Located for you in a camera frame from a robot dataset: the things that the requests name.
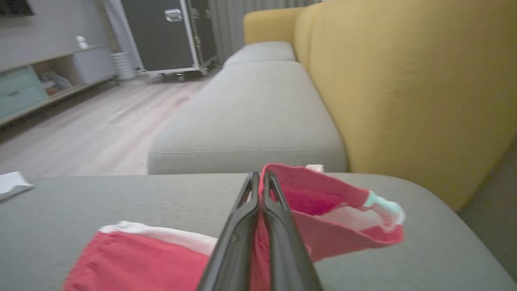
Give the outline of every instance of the case wheel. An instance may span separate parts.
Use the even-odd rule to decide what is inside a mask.
[[[177,79],[179,82],[181,82],[181,83],[185,82],[185,76],[183,76],[183,74],[182,74],[182,73],[177,73],[177,74],[176,74],[176,79]]]
[[[207,68],[201,68],[199,71],[201,72],[201,75],[203,75],[203,77],[206,77],[206,75],[208,75],[208,69]]]

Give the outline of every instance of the yellow sofa backrest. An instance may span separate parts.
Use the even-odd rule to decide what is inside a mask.
[[[351,171],[461,207],[517,132],[517,1],[329,0],[311,15],[295,50]]]

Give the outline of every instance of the small white figurine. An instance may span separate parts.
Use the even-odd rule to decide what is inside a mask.
[[[76,36],[75,37],[75,40],[77,40],[77,42],[79,43],[79,48],[80,49],[87,49],[88,48],[88,44],[86,43],[86,38],[84,38],[83,36]]]

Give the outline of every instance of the wooden floor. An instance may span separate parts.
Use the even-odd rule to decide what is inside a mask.
[[[146,174],[156,133],[208,77],[139,77],[72,96],[0,128],[0,174],[54,176]]]

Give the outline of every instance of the sofa armrest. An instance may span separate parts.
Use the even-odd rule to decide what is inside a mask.
[[[302,7],[262,10],[244,16],[246,44],[262,41],[287,41],[294,45],[296,17]]]

